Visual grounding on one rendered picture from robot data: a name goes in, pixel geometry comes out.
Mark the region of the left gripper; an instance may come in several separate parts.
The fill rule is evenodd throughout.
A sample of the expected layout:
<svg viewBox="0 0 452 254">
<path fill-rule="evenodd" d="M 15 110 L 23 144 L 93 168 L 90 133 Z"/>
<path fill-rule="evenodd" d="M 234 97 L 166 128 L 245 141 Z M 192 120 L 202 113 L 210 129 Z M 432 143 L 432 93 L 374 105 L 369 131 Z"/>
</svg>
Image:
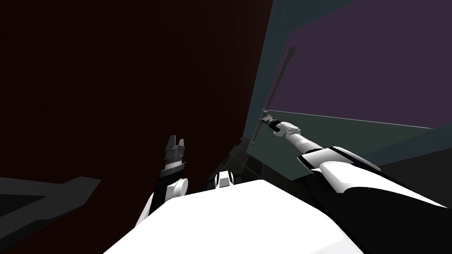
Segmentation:
<svg viewBox="0 0 452 254">
<path fill-rule="evenodd" d="M 185 151 L 184 139 L 180 139 L 177 143 L 176 135 L 170 135 L 165 149 L 165 166 L 177 167 L 184 163 L 182 162 Z"/>
</svg>

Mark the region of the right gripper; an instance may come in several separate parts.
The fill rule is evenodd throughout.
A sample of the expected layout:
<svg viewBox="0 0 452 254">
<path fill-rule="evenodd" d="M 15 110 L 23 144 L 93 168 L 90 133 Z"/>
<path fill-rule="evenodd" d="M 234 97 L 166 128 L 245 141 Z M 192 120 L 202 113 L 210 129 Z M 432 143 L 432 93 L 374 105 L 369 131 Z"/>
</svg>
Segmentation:
<svg viewBox="0 0 452 254">
<path fill-rule="evenodd" d="M 268 109 L 263 110 L 261 118 L 258 119 L 260 123 L 269 125 L 274 122 L 274 118 L 269 114 L 269 112 L 270 111 Z"/>
</svg>

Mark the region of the dark long bar handle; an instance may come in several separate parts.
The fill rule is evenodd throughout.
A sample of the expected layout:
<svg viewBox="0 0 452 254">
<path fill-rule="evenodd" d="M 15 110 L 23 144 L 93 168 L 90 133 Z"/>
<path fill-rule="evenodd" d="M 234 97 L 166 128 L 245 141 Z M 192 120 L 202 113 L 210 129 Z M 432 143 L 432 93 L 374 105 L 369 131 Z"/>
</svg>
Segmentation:
<svg viewBox="0 0 452 254">
<path fill-rule="evenodd" d="M 295 55 L 295 52 L 296 52 L 296 47 L 295 46 L 291 47 L 291 48 L 289 48 L 287 50 L 287 52 L 285 54 L 285 57 L 284 57 L 283 65 L 282 65 L 281 70 L 280 70 L 280 72 L 278 74 L 278 77 L 276 79 L 275 86 L 273 87 L 273 90 L 272 90 L 272 92 L 270 94 L 270 97 L 269 97 L 269 99 L 267 101 L 267 104 L 266 104 L 266 106 L 265 106 L 265 108 L 263 110 L 265 110 L 265 109 L 270 110 L 273 98 L 274 98 L 274 96 L 276 94 L 276 91 L 277 91 L 277 89 L 278 89 L 278 87 L 279 87 L 279 85 L 281 83 L 281 80 L 283 78 L 285 70 L 286 70 L 286 68 L 287 68 L 287 66 L 289 64 L 290 59 L 293 58 L 293 56 Z M 259 124 L 257 126 L 257 129 L 256 129 L 256 132 L 254 133 L 253 139 L 251 140 L 250 145 L 254 145 L 255 144 L 261 126 L 262 126 L 262 123 L 259 122 Z"/>
</svg>

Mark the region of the teal grey cupboard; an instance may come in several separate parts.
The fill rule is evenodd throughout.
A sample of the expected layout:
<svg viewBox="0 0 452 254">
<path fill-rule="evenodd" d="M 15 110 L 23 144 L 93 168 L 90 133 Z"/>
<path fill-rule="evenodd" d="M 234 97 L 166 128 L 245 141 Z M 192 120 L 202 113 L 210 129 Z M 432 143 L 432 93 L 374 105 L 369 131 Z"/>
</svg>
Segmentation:
<svg viewBox="0 0 452 254">
<path fill-rule="evenodd" d="M 257 77 L 252 93 L 244 135 L 252 138 L 257 117 L 264 109 L 288 49 L 285 43 L 291 33 L 356 0 L 274 0 Z M 392 123 L 355 120 L 331 116 L 275 111 L 281 121 L 301 129 L 307 139 L 320 146 L 340 146 L 390 170 L 406 167 L 416 157 L 427 168 L 434 168 L 429 159 L 439 164 L 452 160 L 452 123 L 438 128 L 407 126 Z"/>
</svg>

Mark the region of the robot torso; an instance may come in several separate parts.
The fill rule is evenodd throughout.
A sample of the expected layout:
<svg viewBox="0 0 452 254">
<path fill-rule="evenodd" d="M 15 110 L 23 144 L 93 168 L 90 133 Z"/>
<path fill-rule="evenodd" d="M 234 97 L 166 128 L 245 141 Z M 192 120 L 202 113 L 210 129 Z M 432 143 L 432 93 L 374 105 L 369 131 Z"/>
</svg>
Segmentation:
<svg viewBox="0 0 452 254">
<path fill-rule="evenodd" d="M 363 254 L 327 215 L 265 180 L 170 199 L 104 254 Z"/>
</svg>

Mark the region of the purple door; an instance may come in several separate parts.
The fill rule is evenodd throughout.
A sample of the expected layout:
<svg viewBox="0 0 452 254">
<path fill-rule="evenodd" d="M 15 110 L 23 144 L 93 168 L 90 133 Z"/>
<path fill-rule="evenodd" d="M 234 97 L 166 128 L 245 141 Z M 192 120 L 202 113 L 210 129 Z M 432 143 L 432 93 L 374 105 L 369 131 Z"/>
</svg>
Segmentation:
<svg viewBox="0 0 452 254">
<path fill-rule="evenodd" d="M 275 111 L 452 123 L 452 0 L 356 0 L 291 33 Z"/>
</svg>

